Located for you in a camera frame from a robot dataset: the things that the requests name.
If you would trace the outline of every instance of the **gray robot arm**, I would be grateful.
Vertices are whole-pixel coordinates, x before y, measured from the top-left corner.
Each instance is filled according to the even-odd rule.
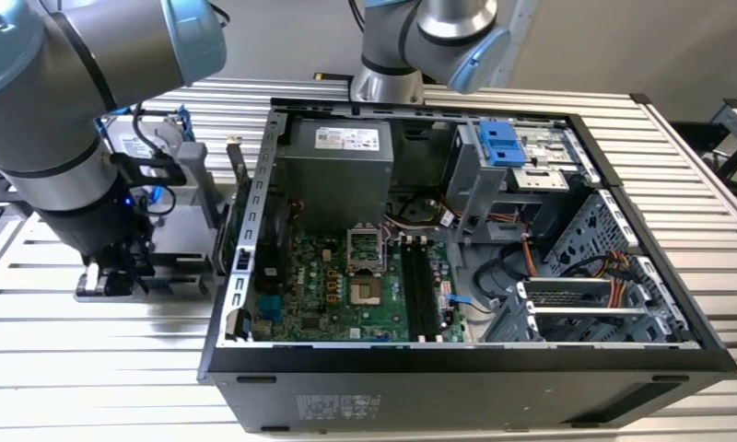
[[[469,94],[486,86],[509,45],[496,0],[366,0],[354,101],[422,103],[421,72]]]
[[[109,154],[93,119],[225,62],[205,0],[109,0],[48,17],[24,0],[0,1],[0,171],[82,253],[85,292],[128,295],[153,273],[152,224],[130,193],[141,183],[124,173],[140,168]],[[169,157],[152,164],[180,170]]]
[[[353,99],[420,103],[420,71],[474,91],[509,41],[494,17],[496,0],[366,0]],[[48,17],[24,0],[0,1],[0,170],[82,254],[77,292],[130,294],[153,273],[152,224],[130,193],[144,183],[126,173],[133,160],[110,155],[93,119],[190,85],[225,61],[206,0],[108,0]],[[174,179],[174,161],[152,161]]]

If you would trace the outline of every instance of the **slotted metal table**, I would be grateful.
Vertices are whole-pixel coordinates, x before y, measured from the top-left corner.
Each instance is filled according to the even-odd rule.
[[[146,103],[193,114],[208,167],[232,180],[226,138],[256,163],[270,97],[345,99],[340,82],[210,79]],[[737,202],[657,110],[626,95],[428,87],[430,105],[572,112],[617,169],[668,258],[737,360]],[[208,304],[78,304],[72,249],[32,216],[0,236],[0,440],[249,436],[214,387],[196,384]],[[620,430],[284,435],[285,439],[737,441],[737,379]]]

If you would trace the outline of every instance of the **sticker label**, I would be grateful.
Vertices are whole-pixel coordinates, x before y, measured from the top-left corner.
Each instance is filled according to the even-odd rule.
[[[440,224],[445,227],[450,227],[450,224],[453,224],[453,212],[449,210],[445,210],[445,213],[442,214],[442,218],[440,219]]]
[[[161,148],[161,150],[168,150],[166,141],[164,141],[161,138],[148,135],[148,139],[154,145]],[[125,135],[120,137],[120,143],[122,144],[122,151],[130,157],[152,158],[152,148],[142,142],[142,140],[140,140],[134,136]]]
[[[377,129],[348,129],[321,127],[317,129],[317,149],[380,151],[380,131]]]
[[[381,402],[378,394],[301,394],[297,411],[305,421],[369,420],[377,418]]]
[[[538,147],[528,146],[525,149],[525,152],[528,157],[545,157],[545,148],[542,146],[538,146]]]

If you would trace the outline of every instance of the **ram slot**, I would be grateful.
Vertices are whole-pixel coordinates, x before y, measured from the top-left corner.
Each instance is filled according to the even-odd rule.
[[[437,305],[432,289],[432,268],[425,244],[401,246],[401,274],[410,339],[433,341],[438,334]]]

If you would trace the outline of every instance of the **blue latch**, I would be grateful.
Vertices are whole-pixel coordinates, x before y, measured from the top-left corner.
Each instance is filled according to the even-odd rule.
[[[492,166],[518,168],[526,163],[525,151],[518,145],[513,126],[508,122],[480,122],[478,137]]]

